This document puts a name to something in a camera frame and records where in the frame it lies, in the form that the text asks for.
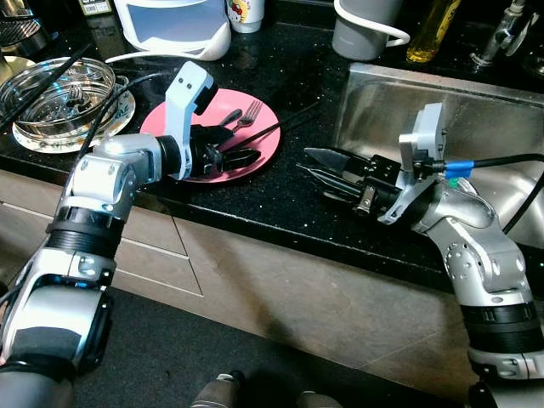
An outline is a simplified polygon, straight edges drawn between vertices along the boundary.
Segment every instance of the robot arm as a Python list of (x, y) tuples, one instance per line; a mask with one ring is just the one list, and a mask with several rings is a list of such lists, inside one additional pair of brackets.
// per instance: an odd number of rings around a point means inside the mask
[(201, 171), (190, 118), (213, 95), (213, 79), (186, 63), (167, 91), (168, 136), (116, 136), (77, 163), (2, 327), (0, 407), (71, 406), (76, 375), (104, 355), (112, 306), (105, 289), (136, 189), (166, 174), (183, 179)]
[(428, 171), (442, 160), (440, 112), (441, 104), (427, 105), (413, 132), (400, 135), (402, 164), (310, 148), (319, 164), (299, 166), (325, 196), (383, 224), (402, 221), (439, 248), (470, 339), (468, 357), (482, 379), (469, 393), (473, 406), (521, 406), (513, 397), (521, 389), (523, 406), (541, 406), (544, 387), (532, 380), (544, 378), (544, 337), (524, 257), (490, 204)]

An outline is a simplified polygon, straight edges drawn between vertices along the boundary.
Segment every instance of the beige cabinet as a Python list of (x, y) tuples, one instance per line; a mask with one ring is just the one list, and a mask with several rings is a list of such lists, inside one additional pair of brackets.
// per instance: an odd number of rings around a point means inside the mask
[[(10, 282), (45, 237), (61, 187), (0, 171), (0, 279)], [(172, 217), (135, 207), (116, 255), (114, 286), (151, 285), (201, 299), (201, 290)]]
[[(3, 260), (30, 256), (59, 194), (0, 171)], [(141, 208), (116, 261), (115, 287), (345, 366), (455, 400), (477, 380), (443, 292)]]

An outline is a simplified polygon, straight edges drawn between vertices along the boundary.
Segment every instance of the blue connector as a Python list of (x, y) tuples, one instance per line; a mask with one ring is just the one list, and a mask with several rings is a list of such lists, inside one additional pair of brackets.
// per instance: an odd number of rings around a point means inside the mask
[(474, 168), (474, 161), (452, 161), (445, 164), (445, 177), (446, 179), (453, 179), (458, 177), (469, 178), (470, 173)]

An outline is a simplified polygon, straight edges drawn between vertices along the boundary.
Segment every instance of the gray mug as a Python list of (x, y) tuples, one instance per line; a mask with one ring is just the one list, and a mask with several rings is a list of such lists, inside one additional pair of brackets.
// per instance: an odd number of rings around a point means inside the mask
[[(332, 36), (334, 50), (345, 58), (367, 61), (374, 60), (382, 53), (388, 43), (389, 34), (397, 37), (400, 37), (399, 33), (405, 35), (403, 41), (397, 41), (392, 45), (400, 45), (410, 41), (410, 36), (406, 33), (389, 27), (395, 22), (402, 2), (403, 0), (335, 0), (338, 17)], [(378, 26), (385, 25), (387, 27), (383, 31), (391, 32), (386, 33), (357, 25), (343, 18), (341, 12), (344, 15), (351, 14), (350, 16), (346, 15), (350, 20), (359, 18), (369, 20), (371, 23), (379, 23)]]

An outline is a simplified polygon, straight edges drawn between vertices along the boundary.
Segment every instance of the white container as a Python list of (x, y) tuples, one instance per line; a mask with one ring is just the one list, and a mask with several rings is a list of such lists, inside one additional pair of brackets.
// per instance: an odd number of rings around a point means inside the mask
[(227, 15), (234, 31), (250, 33), (261, 28), (264, 0), (226, 0)]
[(222, 0), (115, 0), (123, 35), (142, 53), (217, 60), (229, 50), (229, 20)]

